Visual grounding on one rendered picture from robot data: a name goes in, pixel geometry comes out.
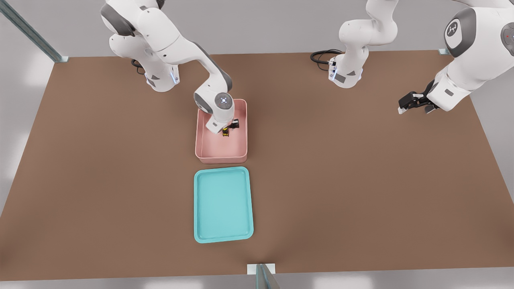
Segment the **pale blue-green tray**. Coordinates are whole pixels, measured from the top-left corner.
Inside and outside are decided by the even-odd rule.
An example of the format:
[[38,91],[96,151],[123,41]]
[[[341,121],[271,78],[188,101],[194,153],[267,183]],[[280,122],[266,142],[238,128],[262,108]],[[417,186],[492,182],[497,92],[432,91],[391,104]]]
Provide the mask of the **pale blue-green tray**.
[[254,233],[251,183],[243,166],[204,169],[194,176],[194,238],[238,241]]

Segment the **pink plastic box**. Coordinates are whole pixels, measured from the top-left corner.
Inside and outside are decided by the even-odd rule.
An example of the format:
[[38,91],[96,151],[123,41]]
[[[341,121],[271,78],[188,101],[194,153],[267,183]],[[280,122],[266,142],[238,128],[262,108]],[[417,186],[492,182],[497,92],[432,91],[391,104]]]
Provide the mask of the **pink plastic box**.
[[198,109],[198,120],[195,139],[195,155],[202,163],[243,163],[247,159],[247,103],[243,99],[235,99],[235,118],[239,120],[239,128],[230,130],[229,136],[222,133],[213,134],[206,128],[211,115]]

